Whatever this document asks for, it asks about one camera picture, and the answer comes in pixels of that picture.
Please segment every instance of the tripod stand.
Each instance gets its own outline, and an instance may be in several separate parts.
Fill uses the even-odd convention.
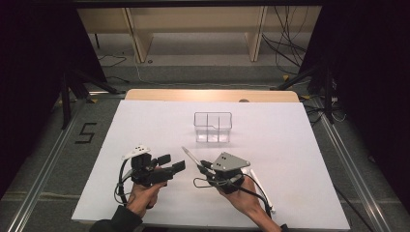
[[[61,77],[61,100],[63,102],[63,114],[64,121],[62,129],[65,129],[67,124],[72,118],[72,111],[70,107],[70,94],[69,89],[73,91],[75,96],[79,99],[86,99],[90,96],[90,93],[83,85],[83,81],[91,82],[94,85],[106,90],[110,94],[125,94],[126,91],[118,91],[111,86],[96,80],[94,77],[88,75],[81,70],[69,70]]]
[[[324,114],[331,124],[334,123],[332,116],[332,95],[333,95],[333,81],[337,78],[337,69],[342,67],[343,59],[345,59],[345,52],[353,39],[360,33],[362,28],[357,22],[359,18],[366,14],[367,0],[355,0],[352,6],[324,6],[322,7],[320,16],[317,19],[313,35],[318,34],[320,38],[312,38],[309,42],[309,47],[313,46],[313,64],[310,68],[299,72],[294,78],[270,90],[286,90],[290,86],[298,83],[308,76],[312,76],[312,81],[315,80],[319,86],[313,86],[312,83],[307,87],[308,91],[313,94],[320,91],[321,88],[325,90],[325,106]],[[331,39],[327,47],[323,44]],[[315,53],[322,53],[321,56],[316,56]]]

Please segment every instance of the white table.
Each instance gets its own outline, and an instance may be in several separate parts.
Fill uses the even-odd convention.
[[[232,113],[229,143],[197,143],[193,114]],[[297,102],[122,101],[99,157],[73,214],[73,220],[111,218],[121,157],[136,145],[151,148],[153,157],[170,154],[185,160],[186,170],[162,188],[145,224],[166,227],[251,229],[214,188],[196,188],[203,177],[185,155],[187,147],[200,160],[214,161],[221,152],[249,160],[277,213],[273,219],[290,228],[349,230],[304,107]],[[132,182],[127,181],[126,192]]]

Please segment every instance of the transparent box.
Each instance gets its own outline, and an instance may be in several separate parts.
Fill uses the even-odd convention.
[[[232,114],[230,112],[196,112],[195,125],[196,142],[229,142],[232,129]]]

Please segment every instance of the wire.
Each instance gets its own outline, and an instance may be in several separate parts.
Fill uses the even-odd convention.
[[[307,81],[296,83],[296,84],[293,84],[293,85],[303,85],[303,84],[306,84],[306,83],[309,83],[309,82],[310,82],[310,80],[307,80]]]
[[[299,27],[298,32],[296,33],[296,35],[295,35],[293,38],[290,38],[290,29],[289,29],[289,27],[290,27],[290,24],[291,24],[292,21],[293,21],[294,14],[296,13],[296,11],[297,11],[298,8],[295,7],[295,9],[293,10],[292,15],[291,15],[291,17],[290,17],[290,19],[289,19],[290,8],[289,8],[289,6],[286,6],[286,7],[284,8],[284,9],[285,9],[285,19],[284,19],[284,21],[283,21],[282,18],[280,17],[280,15],[279,15],[279,13],[278,13],[278,9],[277,9],[276,7],[274,7],[274,9],[275,9],[275,12],[276,12],[276,14],[277,14],[277,16],[278,16],[278,20],[279,20],[279,22],[280,22],[280,26],[281,26],[281,28],[282,28],[280,40],[279,40],[279,42],[274,42],[274,41],[272,41],[272,40],[267,39],[267,37],[266,37],[264,34],[262,34],[262,38],[265,40],[265,42],[268,44],[268,46],[275,52],[275,60],[276,60],[276,65],[278,66],[278,69],[280,69],[281,71],[286,72],[286,73],[296,74],[296,73],[293,73],[293,72],[288,72],[288,71],[286,71],[285,69],[283,69],[283,68],[278,64],[278,54],[279,54],[280,56],[282,56],[283,58],[285,58],[285,59],[287,59],[287,60],[290,61],[290,58],[288,58],[287,56],[285,56],[284,54],[282,54],[281,52],[279,52],[278,49],[279,49],[279,47],[280,47],[281,45],[287,45],[287,46],[289,46],[289,47],[290,47],[290,50],[291,50],[291,52],[292,52],[292,55],[293,55],[293,57],[294,57],[294,61],[291,61],[291,62],[292,62],[294,65],[296,65],[297,67],[300,67],[299,60],[303,61],[303,58],[302,58],[301,55],[299,54],[298,49],[299,49],[299,50],[302,50],[303,52],[306,52],[306,50],[305,50],[304,48],[301,48],[300,46],[295,45],[295,44],[293,43],[293,40],[300,34],[300,32],[302,31],[302,28],[304,27],[304,25],[305,25],[305,23],[306,23],[306,20],[307,20],[307,17],[308,17],[308,7],[307,7],[307,10],[306,10],[306,13],[305,13],[304,21],[303,21],[303,23],[301,24],[301,26]],[[281,41],[282,41],[283,39],[287,40],[287,41],[288,41],[288,44],[282,43]],[[277,46],[276,48],[274,48],[269,42],[276,43],[276,44],[278,44],[278,46]]]
[[[107,56],[111,56],[111,57],[114,57],[114,58],[122,59],[121,61],[119,61],[119,62],[117,62],[117,63],[115,63],[115,64],[113,64],[113,65],[110,65],[109,67],[114,67],[114,66],[116,66],[116,65],[118,65],[118,64],[121,64],[121,63],[123,63],[124,61],[127,60],[127,57],[125,57],[125,56],[104,55],[102,58],[99,58],[99,61],[101,61],[102,59],[104,59],[104,58],[107,57]]]
[[[305,108],[312,108],[312,110],[310,110],[309,112],[311,112],[311,111],[315,111],[315,112],[316,112],[316,110],[322,110],[322,109],[323,109],[323,108],[320,108],[320,107],[311,106],[311,105],[305,105],[305,104],[304,104],[304,107],[305,107]]]
[[[253,195],[253,196],[256,196],[257,198],[259,198],[259,199],[263,202],[263,204],[265,205],[265,212],[266,212],[266,214],[269,216],[269,218],[272,218],[272,216],[271,216],[271,210],[269,209],[269,204],[268,204],[268,202],[267,202],[267,200],[266,200],[265,198],[263,198],[261,195],[259,195],[259,194],[257,194],[257,193],[254,193],[253,191],[250,191],[250,190],[248,190],[248,189],[246,189],[246,188],[242,188],[242,187],[236,186],[236,185],[234,185],[234,184],[231,184],[231,185],[232,185],[233,187],[235,187],[235,188],[241,190],[241,191],[244,191],[244,192],[246,192],[246,193],[248,193],[248,194],[250,194],[250,195]]]
[[[338,122],[343,122],[346,119],[346,114],[344,114],[343,118],[339,119],[334,113],[332,113],[332,117]]]
[[[268,216],[269,216],[269,218],[271,218],[271,210],[272,210],[272,208],[271,208],[271,206],[269,205],[269,202],[268,202],[268,197],[266,196],[266,194],[265,194],[265,192],[263,191],[263,189],[262,189],[262,187],[261,186],[259,186],[259,184],[255,181],[255,179],[253,179],[253,177],[251,177],[250,175],[248,175],[248,174],[244,174],[245,176],[248,176],[256,185],[257,185],[257,187],[259,188],[259,191],[260,192],[262,192],[262,195],[263,195],[263,197],[265,198],[265,201],[263,202],[264,204],[266,204],[265,205],[265,211],[267,211],[267,212],[269,212],[269,214],[268,214]]]
[[[322,119],[322,116],[323,116],[323,114],[325,114],[324,112],[320,112],[319,113],[319,116],[317,117],[317,119],[315,120],[315,121],[313,121],[313,122],[311,122],[312,123],[312,127],[317,123],[317,122],[319,122],[321,119]]]
[[[214,85],[214,86],[222,86],[222,87],[232,87],[232,86],[246,86],[246,87],[266,87],[266,88],[277,88],[278,86],[273,86],[273,85],[251,85],[251,84],[217,84],[217,83],[199,83],[199,84],[193,84],[193,83],[169,83],[169,84],[164,84],[164,83],[158,83],[158,82],[152,82],[152,81],[147,81],[147,80],[143,80],[141,78],[141,74],[139,72],[139,68],[136,65],[135,59],[134,61],[134,65],[136,67],[136,73],[138,76],[139,81],[143,82],[143,83],[147,83],[147,84],[154,84],[154,85],[160,85],[160,86],[175,86],[175,85],[189,85],[189,86],[206,86],[206,85]]]
[[[338,189],[338,187],[336,187],[334,185],[335,190],[337,191],[337,193],[346,201],[346,203],[350,206],[350,208],[352,208],[352,210],[356,213],[356,215],[362,220],[362,222],[367,226],[367,229],[372,232],[373,229],[371,228],[371,226],[367,223],[367,221],[365,220],[365,218],[359,213],[359,211],[353,206],[353,204],[347,199],[347,197],[340,191],[340,189]]]
[[[115,190],[114,190],[114,193],[116,193],[117,189],[118,189],[118,193],[116,193],[116,194],[121,197],[121,200],[123,201],[122,203],[124,204],[124,206],[127,206],[127,197],[126,197],[126,194],[124,194],[124,182],[127,179],[125,181],[123,181],[123,172],[124,172],[124,167],[125,167],[127,161],[128,160],[125,159],[123,161],[123,164],[121,165],[120,174],[119,174],[119,177],[118,177],[118,184],[117,184],[117,186],[115,187]]]
[[[206,179],[202,179],[202,178],[194,178],[193,179],[193,185],[196,187],[196,188],[199,188],[199,189],[201,189],[201,188],[211,188],[211,187],[213,187],[213,186],[198,186],[197,184],[196,184],[196,182],[195,181],[197,181],[197,180],[200,180],[200,181],[204,181],[204,182],[207,182],[207,183],[214,183],[214,184],[216,184],[217,186],[224,186],[224,185],[227,185],[228,184],[228,182],[227,181],[220,181],[220,182],[218,182],[218,181],[212,181],[212,180],[206,180]]]
[[[279,43],[279,42],[277,42],[277,41],[274,41],[274,40],[268,38],[268,36],[266,36],[265,34],[262,34],[262,37],[265,37],[265,39],[266,39],[268,42],[272,42],[272,43],[280,44],[280,45],[285,45],[285,46],[291,46],[290,44],[287,44],[287,43]],[[295,47],[296,49],[298,49],[298,50],[303,51],[303,52],[306,52],[306,51],[307,51],[305,48],[303,48],[303,47],[301,47],[301,46],[298,46],[298,45],[296,45],[296,44],[294,44],[294,47]]]
[[[107,79],[109,79],[109,78],[116,78],[116,79],[122,80],[122,81],[124,81],[124,82],[126,82],[126,83],[130,83],[129,80],[123,79],[123,78],[118,77],[118,76],[115,76],[115,75],[107,76],[106,78],[107,78]]]
[[[315,99],[315,98],[321,98],[321,97],[322,97],[321,95],[313,95],[313,96],[308,95],[307,97],[305,97],[304,95],[298,95],[298,98],[299,98],[301,103],[312,100],[312,99]]]

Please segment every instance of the hand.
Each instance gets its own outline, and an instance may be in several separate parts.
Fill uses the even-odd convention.
[[[154,207],[158,200],[160,188],[165,185],[166,182],[154,184],[151,187],[133,184],[127,209],[143,218],[147,212],[147,206],[150,208]]]
[[[256,188],[253,180],[248,176],[245,176],[245,180],[242,183],[241,187],[256,193]],[[262,209],[256,196],[241,190],[234,191],[230,194],[225,194],[219,189],[218,191],[222,196],[228,199],[228,201],[235,207],[235,209],[248,216],[262,231],[281,231],[280,226],[272,221],[268,217],[266,212]]]
[[[253,181],[245,176],[245,180],[241,185],[242,188],[256,192],[255,185]],[[223,191],[218,189],[220,194],[224,196],[228,201],[242,214],[249,216],[250,213],[262,210],[257,197],[250,195],[241,190],[234,191],[230,194],[225,194]]]

